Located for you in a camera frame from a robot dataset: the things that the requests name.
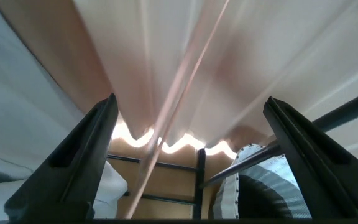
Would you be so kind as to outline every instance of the striped fabric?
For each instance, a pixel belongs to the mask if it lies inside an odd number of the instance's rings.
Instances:
[[[243,147],[238,152],[237,158],[233,161],[232,166],[262,148],[262,146],[256,144]],[[282,213],[283,217],[311,218],[285,156],[273,157],[226,178],[219,189],[213,205],[214,218],[239,218],[238,199],[240,175],[249,177],[247,184],[251,184],[262,191],[275,205],[275,208]]]

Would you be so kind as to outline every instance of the bright light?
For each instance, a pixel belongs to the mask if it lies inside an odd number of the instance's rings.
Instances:
[[[132,138],[126,123],[120,122],[120,123],[116,124],[116,127],[114,128],[114,131],[112,132],[111,140],[114,140],[117,138],[122,138],[126,143],[128,143],[128,145],[130,145],[132,147],[143,147],[151,139],[153,133],[154,133],[154,130],[150,129],[141,138],[136,140],[136,139]],[[186,145],[190,145],[195,149],[202,149],[205,147],[205,143],[194,138],[190,134],[184,134],[183,137],[181,139],[179,139],[179,141],[177,141],[171,147],[169,147],[167,143],[163,143],[162,151],[171,154],[171,153],[174,153],[177,150],[185,147]],[[223,151],[231,159],[234,159],[236,157],[236,153],[230,149],[230,147],[226,141],[221,141],[217,145],[215,145],[214,147],[212,147],[210,149],[206,148],[205,154],[210,156],[210,155],[215,155],[221,151]]]

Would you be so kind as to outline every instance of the white bedding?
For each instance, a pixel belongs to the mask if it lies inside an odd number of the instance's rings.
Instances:
[[[83,116],[0,15],[0,220],[7,220],[4,202]],[[96,218],[114,218],[126,190],[126,181],[106,163]]]

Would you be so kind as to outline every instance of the white sheet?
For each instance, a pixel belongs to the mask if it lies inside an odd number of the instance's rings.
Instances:
[[[7,219],[4,202],[83,116],[0,15],[0,220]],[[126,189],[106,163],[96,217],[114,218]]]

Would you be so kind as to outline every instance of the bed frame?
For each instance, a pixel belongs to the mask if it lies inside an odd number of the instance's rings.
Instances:
[[[131,220],[93,220],[104,163],[108,159],[140,162],[108,154],[118,115],[114,95],[99,102],[63,142],[6,202],[12,223],[116,223]],[[215,175],[205,183],[205,151],[198,151],[197,167],[158,162],[156,166],[196,173],[193,201],[143,195],[143,198],[193,206],[193,221],[201,221],[203,188],[259,162],[285,154],[313,218],[358,218],[358,160],[325,134],[358,118],[358,97],[313,123],[290,105],[270,97],[264,115],[277,140],[246,160]],[[240,220],[271,223],[271,220]]]

